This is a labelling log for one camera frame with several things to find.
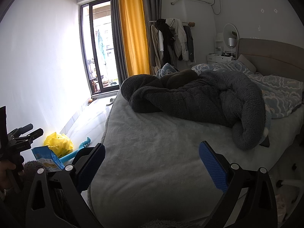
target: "blue toy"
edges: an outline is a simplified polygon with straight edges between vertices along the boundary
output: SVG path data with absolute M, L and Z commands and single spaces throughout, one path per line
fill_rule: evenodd
M 72 153 L 70 153 L 70 154 L 68 154 L 68 155 L 63 156 L 63 157 L 60 159 L 60 161 L 61 161 L 62 163 L 64 163 L 64 162 L 67 162 L 68 160 L 70 160 L 70 159 L 72 159 L 72 158 L 75 158 L 77 152 L 78 152 L 80 149 L 83 149 L 83 148 L 89 146 L 90 143 L 91 143 L 91 139 L 90 139 L 90 137 L 88 137 L 87 140 L 85 140 L 83 143 L 81 143 L 81 144 L 79 145 L 79 149 L 73 151 Z

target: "white lamp shade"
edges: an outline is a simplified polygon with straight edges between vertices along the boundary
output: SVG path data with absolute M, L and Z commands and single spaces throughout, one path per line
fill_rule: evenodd
M 228 38 L 228 44 L 231 47 L 234 47 L 237 44 L 237 40 L 233 38 Z

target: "power cord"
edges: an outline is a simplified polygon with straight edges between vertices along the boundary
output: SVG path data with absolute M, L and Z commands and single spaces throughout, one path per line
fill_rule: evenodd
M 222 11 L 221 0 L 219 0 L 219 7 L 220 7 L 219 13 L 214 13 L 214 9 L 213 9 L 213 7 L 212 7 L 212 11 L 213 11 L 213 13 L 214 13 L 215 15 L 219 15 L 219 14 L 221 13 L 221 11 Z

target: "lamp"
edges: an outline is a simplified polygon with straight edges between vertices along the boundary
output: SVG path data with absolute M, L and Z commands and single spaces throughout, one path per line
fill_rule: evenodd
M 234 38 L 228 38 L 228 44 L 231 46 L 231 57 L 232 57 L 232 47 L 234 47 L 237 44 L 237 40 Z

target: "clothes rack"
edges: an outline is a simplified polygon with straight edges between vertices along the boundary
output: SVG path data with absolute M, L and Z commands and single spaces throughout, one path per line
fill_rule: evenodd
M 188 24 L 190 27 L 194 27 L 195 23 L 194 22 L 182 22 L 183 24 Z

